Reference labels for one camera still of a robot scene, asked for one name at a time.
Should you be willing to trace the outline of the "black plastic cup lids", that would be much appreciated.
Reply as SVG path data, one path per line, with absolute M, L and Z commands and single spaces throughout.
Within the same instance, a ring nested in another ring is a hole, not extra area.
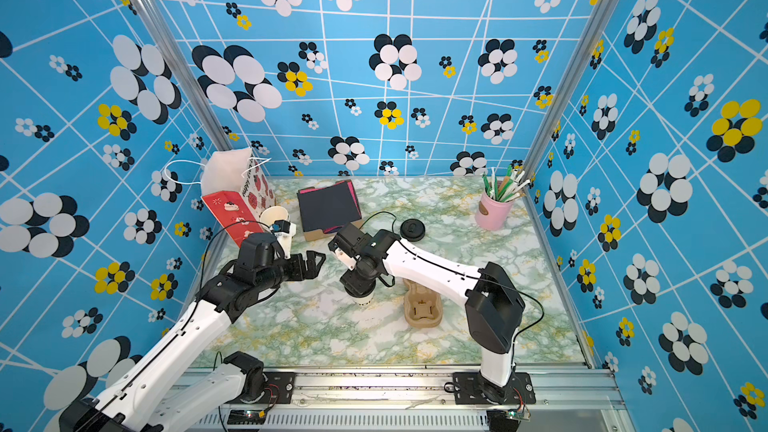
M 400 235 L 409 242 L 418 242 L 426 235 L 425 224 L 419 219 L 406 219 L 400 225 Z

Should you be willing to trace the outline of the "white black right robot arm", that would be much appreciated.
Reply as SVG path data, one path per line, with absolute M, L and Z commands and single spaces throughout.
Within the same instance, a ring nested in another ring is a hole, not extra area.
M 481 347 L 479 388 L 491 403 L 513 392 L 514 345 L 525 311 L 521 293 L 506 271 L 489 262 L 464 265 L 420 249 L 400 235 L 375 235 L 348 224 L 330 240 L 330 252 L 347 271 L 341 283 L 355 299 L 370 298 L 384 274 L 424 286 L 464 308 L 471 338 Z

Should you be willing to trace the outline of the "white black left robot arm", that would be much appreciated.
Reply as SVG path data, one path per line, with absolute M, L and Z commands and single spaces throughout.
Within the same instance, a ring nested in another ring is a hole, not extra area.
M 318 277 L 326 256 L 287 255 L 270 233 L 250 235 L 236 259 L 198 291 L 180 321 L 136 365 L 94 399 L 71 403 L 58 419 L 62 431 L 185 431 L 233 400 L 272 409 L 282 394 L 261 360 L 244 352 L 225 357 L 210 374 L 171 395 L 197 357 L 243 313 L 271 298 L 285 282 Z

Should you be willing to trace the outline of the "brown pulp cup carrier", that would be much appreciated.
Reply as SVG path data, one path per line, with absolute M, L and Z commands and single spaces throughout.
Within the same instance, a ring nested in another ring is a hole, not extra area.
M 416 282 L 404 279 L 407 287 L 404 296 L 404 316 L 406 322 L 419 329 L 435 328 L 443 319 L 441 296 Z

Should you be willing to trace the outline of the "white green paper cup stack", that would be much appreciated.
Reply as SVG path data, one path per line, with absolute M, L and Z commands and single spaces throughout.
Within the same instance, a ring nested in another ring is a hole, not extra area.
M 290 220 L 290 214 L 288 210 L 282 206 L 272 206 L 266 208 L 260 215 L 259 221 L 265 225 L 270 232 L 271 231 L 271 225 L 276 220 Z

